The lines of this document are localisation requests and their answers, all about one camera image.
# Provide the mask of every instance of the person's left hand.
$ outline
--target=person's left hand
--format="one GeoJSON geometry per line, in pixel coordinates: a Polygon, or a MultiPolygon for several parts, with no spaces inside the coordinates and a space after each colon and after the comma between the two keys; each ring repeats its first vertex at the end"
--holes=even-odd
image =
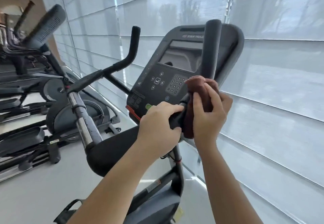
{"type": "Polygon", "coordinates": [[[152,106],[141,118],[136,143],[152,160],[166,155],[179,142],[181,128],[173,130],[169,125],[169,117],[183,110],[183,106],[161,102],[152,106]]]}

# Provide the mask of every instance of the maroon towel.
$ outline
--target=maroon towel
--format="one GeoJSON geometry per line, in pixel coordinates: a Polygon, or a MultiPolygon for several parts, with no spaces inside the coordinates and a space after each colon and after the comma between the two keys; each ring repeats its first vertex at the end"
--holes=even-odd
{"type": "Polygon", "coordinates": [[[185,81],[185,84],[188,86],[188,93],[190,95],[190,100],[187,105],[187,112],[183,121],[183,135],[185,138],[192,139],[193,138],[193,93],[197,92],[202,100],[202,106],[205,112],[213,111],[213,104],[210,100],[208,91],[206,90],[204,83],[208,83],[210,87],[213,88],[217,93],[218,92],[218,84],[213,79],[204,78],[202,76],[193,76],[185,81]]]}

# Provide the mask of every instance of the console screen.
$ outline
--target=console screen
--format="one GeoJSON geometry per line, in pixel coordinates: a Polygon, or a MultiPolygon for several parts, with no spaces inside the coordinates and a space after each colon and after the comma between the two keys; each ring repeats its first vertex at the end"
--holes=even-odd
{"type": "Polygon", "coordinates": [[[202,42],[172,41],[159,63],[195,72],[201,64],[202,42]]]}

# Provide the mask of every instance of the green button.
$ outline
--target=green button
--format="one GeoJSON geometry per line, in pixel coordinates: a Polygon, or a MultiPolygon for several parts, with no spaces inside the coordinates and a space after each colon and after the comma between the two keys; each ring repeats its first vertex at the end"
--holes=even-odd
{"type": "Polygon", "coordinates": [[[150,105],[150,104],[146,104],[146,106],[145,106],[146,110],[150,109],[151,107],[152,107],[152,105],[150,105]]]}

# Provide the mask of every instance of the forearm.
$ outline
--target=forearm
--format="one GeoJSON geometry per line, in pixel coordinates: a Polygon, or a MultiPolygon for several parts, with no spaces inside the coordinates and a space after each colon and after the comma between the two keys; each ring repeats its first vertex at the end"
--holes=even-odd
{"type": "Polygon", "coordinates": [[[123,223],[136,187],[153,160],[136,143],[101,180],[68,224],[123,223]]]}
{"type": "Polygon", "coordinates": [[[209,200],[217,224],[262,223],[233,176],[216,143],[199,151],[209,200]]]}

